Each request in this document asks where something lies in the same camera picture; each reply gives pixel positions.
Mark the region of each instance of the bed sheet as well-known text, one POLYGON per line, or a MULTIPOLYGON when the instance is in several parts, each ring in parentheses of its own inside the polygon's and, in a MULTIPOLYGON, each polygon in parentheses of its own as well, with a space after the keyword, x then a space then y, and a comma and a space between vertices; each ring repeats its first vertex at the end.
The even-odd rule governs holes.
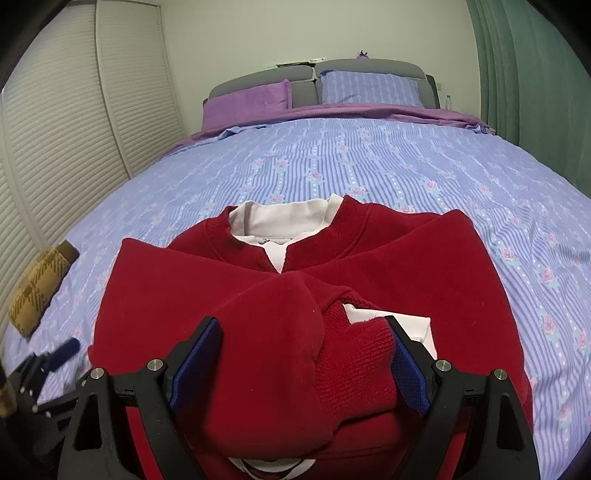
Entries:
POLYGON ((30 343, 10 328, 5 366, 75 336, 82 352, 49 377, 42 398, 71 388, 89 367, 86 347, 124 237, 165 246, 226 205, 331 193, 472 218, 517 320, 542 478, 557 479, 591 430, 591 200, 525 151, 467 129, 307 118, 234 128, 164 157, 68 233, 80 258, 30 343))

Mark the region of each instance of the gray headboard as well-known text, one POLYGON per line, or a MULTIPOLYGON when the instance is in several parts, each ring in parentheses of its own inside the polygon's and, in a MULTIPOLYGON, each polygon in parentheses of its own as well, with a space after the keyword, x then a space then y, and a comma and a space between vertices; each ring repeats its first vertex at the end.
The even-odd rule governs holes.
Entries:
POLYGON ((245 90, 259 85, 277 83, 282 80, 291 82, 291 94, 293 99, 293 108, 299 106, 318 105, 316 88, 314 87, 314 70, 309 65, 291 65, 288 67, 279 67, 262 72, 251 73, 244 77, 238 77, 233 80, 221 83, 210 93, 209 98, 226 95, 227 93, 245 90))
POLYGON ((314 80, 314 77, 320 77, 325 70, 393 73, 401 77, 412 78, 418 83, 418 93, 423 105, 426 108, 439 108, 439 97, 433 77, 425 75, 419 67, 412 63, 382 59, 328 60, 317 63, 314 69, 309 65, 291 65, 263 70, 221 83, 210 92, 209 98, 287 79, 293 88, 294 108, 318 105, 322 103, 322 82, 320 79, 314 80))
MULTIPOLYGON (((418 84, 418 95, 426 108, 439 108, 439 97, 435 80, 433 84, 428 81, 424 72, 413 63, 398 60, 384 59, 341 59, 327 60, 317 63, 314 66, 316 76, 320 78, 322 72, 326 70, 339 70, 345 72, 364 72, 364 73, 393 73, 399 77, 413 79, 418 84)), ((322 82, 316 82, 319 102, 322 103, 322 82)))

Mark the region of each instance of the red sweatshirt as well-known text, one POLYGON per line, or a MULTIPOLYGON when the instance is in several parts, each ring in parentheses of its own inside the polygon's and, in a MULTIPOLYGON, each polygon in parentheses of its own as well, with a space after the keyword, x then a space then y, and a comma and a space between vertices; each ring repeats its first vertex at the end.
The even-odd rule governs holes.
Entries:
MULTIPOLYGON (((477 374, 505 369, 531 423, 515 321, 464 214, 406 215, 345 197, 327 228, 288 246, 277 274, 261 247, 230 234, 231 210, 167 249, 124 240, 89 352, 111 374, 134 371, 203 316, 220 320, 209 403, 177 419, 210 480, 249 478, 228 456, 315 459, 301 480, 392 475, 421 420, 396 401, 385 320, 348 327, 342 303, 430 317, 439 358, 477 374)), ((148 479, 159 478, 137 412, 130 425, 148 479)), ((452 477, 463 438, 439 478, 452 477)))

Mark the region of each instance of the wardrobe door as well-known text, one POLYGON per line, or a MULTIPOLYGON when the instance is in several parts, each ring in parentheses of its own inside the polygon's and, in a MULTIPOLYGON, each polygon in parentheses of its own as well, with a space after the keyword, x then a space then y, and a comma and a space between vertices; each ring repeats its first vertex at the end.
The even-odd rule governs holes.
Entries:
POLYGON ((96 42, 107 110, 133 176, 184 137, 160 7, 99 0, 96 42))
POLYGON ((128 180, 100 85, 95 5, 72 4, 39 33, 1 107, 19 193, 53 244, 128 180))
POLYGON ((8 297, 38 252, 12 198, 0 132, 0 339, 8 326, 8 297))

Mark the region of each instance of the purple blanket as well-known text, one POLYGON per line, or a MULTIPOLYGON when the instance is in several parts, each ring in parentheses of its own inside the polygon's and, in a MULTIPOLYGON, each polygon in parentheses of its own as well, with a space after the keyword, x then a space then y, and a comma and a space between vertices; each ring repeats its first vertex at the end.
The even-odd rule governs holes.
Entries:
POLYGON ((213 130, 202 130, 176 144, 166 154, 172 153, 179 148, 188 147, 200 140, 216 137, 228 128, 272 124, 298 118, 376 118, 395 122, 445 125, 458 128, 480 127, 483 132, 494 132, 478 117, 453 110, 421 108, 410 105, 387 105, 383 103, 328 103, 292 108, 284 112, 266 113, 253 116, 239 124, 228 124, 213 130))

